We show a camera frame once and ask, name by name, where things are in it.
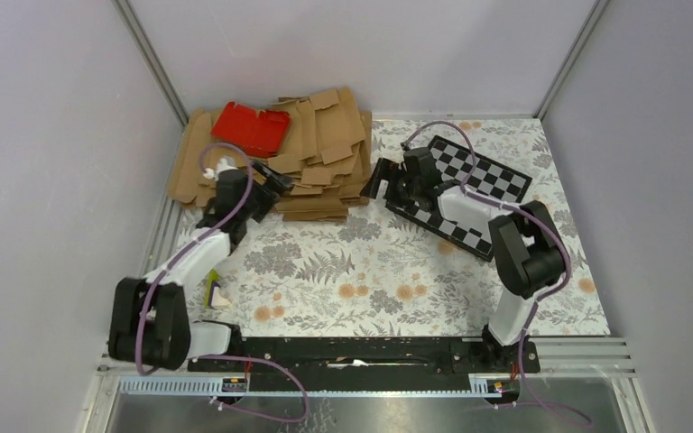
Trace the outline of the red paper box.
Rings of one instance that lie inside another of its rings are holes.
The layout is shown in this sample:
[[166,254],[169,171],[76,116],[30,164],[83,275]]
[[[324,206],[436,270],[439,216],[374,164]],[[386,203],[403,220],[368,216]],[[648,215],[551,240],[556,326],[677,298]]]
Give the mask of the red paper box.
[[286,112],[256,110],[231,101],[219,114],[210,133],[249,156],[269,158],[279,151],[290,123]]

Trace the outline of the stack of brown cardboard blanks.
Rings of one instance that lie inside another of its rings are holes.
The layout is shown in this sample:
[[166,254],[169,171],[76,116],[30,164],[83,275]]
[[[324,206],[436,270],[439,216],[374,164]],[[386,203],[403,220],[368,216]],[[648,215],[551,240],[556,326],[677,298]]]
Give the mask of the stack of brown cardboard blanks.
[[211,135],[223,108],[199,108],[189,116],[167,187],[171,199],[186,208],[204,207],[215,187],[206,170],[221,158],[243,168],[250,157],[293,178],[292,191],[275,208],[286,221],[343,222],[351,207],[367,204],[360,191],[372,169],[372,115],[359,108],[350,88],[253,107],[283,111],[291,118],[279,151],[269,158],[249,156]]

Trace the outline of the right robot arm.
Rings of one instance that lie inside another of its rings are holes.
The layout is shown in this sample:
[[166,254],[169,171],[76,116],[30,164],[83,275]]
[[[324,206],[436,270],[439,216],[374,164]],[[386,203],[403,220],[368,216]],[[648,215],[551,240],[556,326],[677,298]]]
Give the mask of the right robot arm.
[[563,289],[571,277],[567,248],[545,205],[517,205],[490,198],[458,180],[444,180],[428,148],[408,150],[401,162],[381,158],[360,194],[396,207],[417,207],[431,217],[489,235],[497,274],[504,286],[494,315],[482,332],[483,363],[502,372],[526,344],[539,303]]

